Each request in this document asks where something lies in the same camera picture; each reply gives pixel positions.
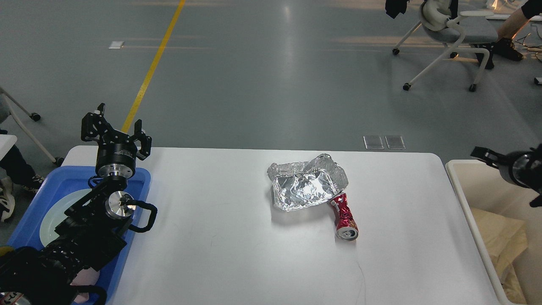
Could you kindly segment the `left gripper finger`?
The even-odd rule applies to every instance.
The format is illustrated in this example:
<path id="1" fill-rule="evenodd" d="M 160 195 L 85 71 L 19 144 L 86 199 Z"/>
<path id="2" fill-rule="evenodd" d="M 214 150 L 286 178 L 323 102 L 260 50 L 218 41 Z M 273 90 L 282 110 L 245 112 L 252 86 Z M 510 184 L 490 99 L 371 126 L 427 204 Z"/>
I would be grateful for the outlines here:
<path id="1" fill-rule="evenodd" d="M 97 110 L 88 112 L 81 121 L 80 139 L 82 141 L 96 141 L 99 144 L 113 144 L 114 128 L 104 118 L 105 103 L 101 103 Z"/>
<path id="2" fill-rule="evenodd" d="M 143 130 L 143 121 L 141 119 L 138 119 L 134 123 L 134 134 L 128 137 L 128 141 L 132 144 L 138 141 L 141 144 L 141 147 L 135 153 L 139 160 L 145 160 L 149 157 L 152 148 L 152 138 L 147 136 Z"/>

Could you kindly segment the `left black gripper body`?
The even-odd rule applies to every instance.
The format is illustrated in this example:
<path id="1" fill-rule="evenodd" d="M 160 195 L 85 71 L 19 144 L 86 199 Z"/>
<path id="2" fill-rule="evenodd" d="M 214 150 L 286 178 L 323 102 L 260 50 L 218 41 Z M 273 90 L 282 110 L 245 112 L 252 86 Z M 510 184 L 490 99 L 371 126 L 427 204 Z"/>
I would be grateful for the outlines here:
<path id="1" fill-rule="evenodd" d="M 97 176 L 122 176 L 135 174 L 137 146 L 131 141 L 123 143 L 99 143 L 95 172 Z"/>

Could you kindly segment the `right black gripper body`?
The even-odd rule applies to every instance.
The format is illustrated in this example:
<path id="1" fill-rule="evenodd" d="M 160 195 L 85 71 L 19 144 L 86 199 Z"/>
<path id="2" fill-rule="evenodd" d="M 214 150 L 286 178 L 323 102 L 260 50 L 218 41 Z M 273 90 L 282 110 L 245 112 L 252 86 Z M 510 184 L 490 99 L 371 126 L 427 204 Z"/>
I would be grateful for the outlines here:
<path id="1" fill-rule="evenodd" d="M 501 177 L 511 184 L 529 187 L 528 178 L 531 175 L 531 158 L 532 153 L 527 151 L 499 154 L 498 168 Z"/>

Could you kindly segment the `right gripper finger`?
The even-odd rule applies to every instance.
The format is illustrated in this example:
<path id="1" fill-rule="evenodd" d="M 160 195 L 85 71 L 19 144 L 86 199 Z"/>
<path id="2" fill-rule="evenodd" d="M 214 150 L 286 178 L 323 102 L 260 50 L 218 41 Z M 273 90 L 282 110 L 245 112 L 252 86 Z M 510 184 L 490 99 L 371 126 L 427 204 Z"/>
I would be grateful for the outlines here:
<path id="1" fill-rule="evenodd" d="M 488 149 L 487 147 L 474 147 L 470 153 L 470 156 L 471 158 L 483 162 L 484 164 L 495 169 L 500 170 L 506 166 L 506 156 Z"/>

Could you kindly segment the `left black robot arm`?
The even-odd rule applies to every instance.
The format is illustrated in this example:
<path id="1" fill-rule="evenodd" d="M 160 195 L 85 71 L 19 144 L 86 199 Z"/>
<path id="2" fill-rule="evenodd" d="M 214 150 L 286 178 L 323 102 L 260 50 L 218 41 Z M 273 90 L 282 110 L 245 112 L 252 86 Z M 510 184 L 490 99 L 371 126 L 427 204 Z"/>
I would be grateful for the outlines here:
<path id="1" fill-rule="evenodd" d="M 134 199 L 126 188 L 136 173 L 136 160 L 145 160 L 152 138 L 134 124 L 134 134 L 114 129 L 104 118 L 105 104 L 87 113 L 81 139 L 96 141 L 97 161 L 90 192 L 78 199 L 58 224 L 58 237 L 43 249 L 8 247 L 1 251 L 2 305 L 69 305 L 79 293 L 96 294 L 104 305 L 106 290 L 94 285 L 73 285 L 83 269 L 97 271 L 118 256 L 127 230 L 144 233 L 153 228 L 158 213 L 151 203 Z"/>

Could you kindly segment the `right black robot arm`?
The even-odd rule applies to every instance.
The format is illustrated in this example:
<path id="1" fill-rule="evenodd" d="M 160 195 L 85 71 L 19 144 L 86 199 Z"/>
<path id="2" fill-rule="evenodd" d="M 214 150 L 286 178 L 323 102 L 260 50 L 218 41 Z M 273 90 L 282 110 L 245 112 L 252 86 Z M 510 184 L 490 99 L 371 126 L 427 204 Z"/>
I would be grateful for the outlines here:
<path id="1" fill-rule="evenodd" d="M 525 189 L 532 189 L 538 196 L 530 207 L 542 206 L 542 145 L 526 151 L 499 154 L 487 147 L 476 146 L 470 157 L 499 170 L 500 176 L 508 183 Z"/>

